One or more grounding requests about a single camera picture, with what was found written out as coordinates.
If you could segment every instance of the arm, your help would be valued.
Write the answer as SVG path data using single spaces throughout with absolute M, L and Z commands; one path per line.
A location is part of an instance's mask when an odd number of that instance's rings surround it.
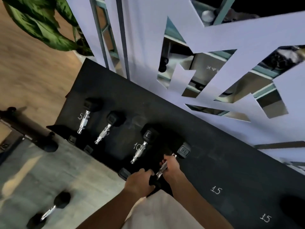
M 131 208 L 142 197 L 149 195 L 155 186 L 149 185 L 149 178 L 154 175 L 150 169 L 140 169 L 126 180 L 124 189 L 111 201 L 87 218 L 77 229 L 120 229 Z
M 170 184 L 174 198 L 203 226 L 205 229 L 233 229 L 232 225 L 193 187 L 174 156 L 164 155 L 167 169 L 163 177 Z

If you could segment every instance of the person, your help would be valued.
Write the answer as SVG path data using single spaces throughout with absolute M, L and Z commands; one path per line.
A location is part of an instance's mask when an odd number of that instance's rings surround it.
M 77 229 L 232 229 L 231 224 L 189 182 L 176 158 L 164 155 L 160 165 L 166 160 L 163 177 L 170 184 L 173 197 L 160 190 L 133 208 L 139 199 L 155 188 L 149 185 L 153 171 L 140 169 L 127 178 L 124 189 L 115 198 Z

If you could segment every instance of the silver dumbbell handle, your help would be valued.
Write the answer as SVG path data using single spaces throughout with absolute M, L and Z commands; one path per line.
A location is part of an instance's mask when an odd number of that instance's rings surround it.
M 56 209 L 56 205 L 54 205 L 51 209 L 49 209 L 44 215 L 41 217 L 40 221 L 44 220 L 48 217 L 54 210 Z
M 140 157 L 143 153 L 143 151 L 146 149 L 147 142 L 144 141 L 141 147 L 136 151 L 134 157 L 132 158 L 131 164 L 135 163 L 135 161 Z
M 159 169 L 158 173 L 156 174 L 157 180 L 162 176 L 164 170 L 166 170 L 166 169 L 167 169 L 167 161 L 165 161 L 165 162 L 163 163 L 163 165 L 162 165 L 161 168 Z
M 108 124 L 103 131 L 100 133 L 100 135 L 98 136 L 98 138 L 96 139 L 96 141 L 94 142 L 95 144 L 98 144 L 105 136 L 108 135 L 108 131 L 111 128 L 111 124 Z
M 81 134 L 82 130 L 86 127 L 86 125 L 88 123 L 88 119 L 90 117 L 89 114 L 90 114 L 90 111 L 86 110 L 86 113 L 81 120 L 81 124 L 79 125 L 79 129 L 77 131 L 78 134 Z

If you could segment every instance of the person's left arm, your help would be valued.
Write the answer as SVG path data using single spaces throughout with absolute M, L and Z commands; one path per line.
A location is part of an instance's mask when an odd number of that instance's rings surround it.
M 124 225 L 131 208 L 142 197 L 149 195 L 155 186 L 149 185 L 149 178 L 154 175 L 150 169 L 130 175 L 124 189 L 111 201 L 94 212 L 76 229 L 120 229 Z

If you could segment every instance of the person's right arm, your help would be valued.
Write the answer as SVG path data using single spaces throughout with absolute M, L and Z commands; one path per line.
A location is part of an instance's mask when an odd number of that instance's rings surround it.
M 232 225 L 193 187 L 174 156 L 164 155 L 167 169 L 163 177 L 170 184 L 173 197 L 203 226 L 205 229 L 233 229 Z

